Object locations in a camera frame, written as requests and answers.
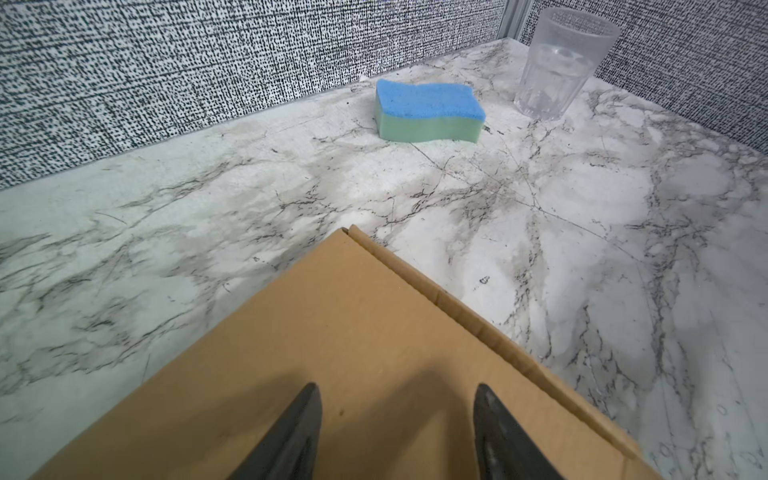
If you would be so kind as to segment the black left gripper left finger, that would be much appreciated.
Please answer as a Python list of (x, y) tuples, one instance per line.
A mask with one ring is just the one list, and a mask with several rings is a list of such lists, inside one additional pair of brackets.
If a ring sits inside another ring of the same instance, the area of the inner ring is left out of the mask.
[(320, 389), (307, 383), (229, 479), (312, 479), (322, 423)]

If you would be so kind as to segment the brown cardboard box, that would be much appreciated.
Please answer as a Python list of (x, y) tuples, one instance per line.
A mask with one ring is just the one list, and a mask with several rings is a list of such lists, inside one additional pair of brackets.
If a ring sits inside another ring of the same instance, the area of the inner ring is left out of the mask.
[(296, 397), (317, 479), (480, 479), (510, 414), (567, 479), (652, 479), (637, 443), (435, 282), (360, 229), (334, 232), (131, 393), (40, 479), (224, 479)]

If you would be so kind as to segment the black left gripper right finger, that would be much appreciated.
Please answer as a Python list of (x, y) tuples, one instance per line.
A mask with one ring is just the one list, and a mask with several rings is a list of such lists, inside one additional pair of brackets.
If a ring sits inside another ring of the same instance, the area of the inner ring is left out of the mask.
[(475, 393), (473, 426), (481, 479), (564, 479), (485, 383)]

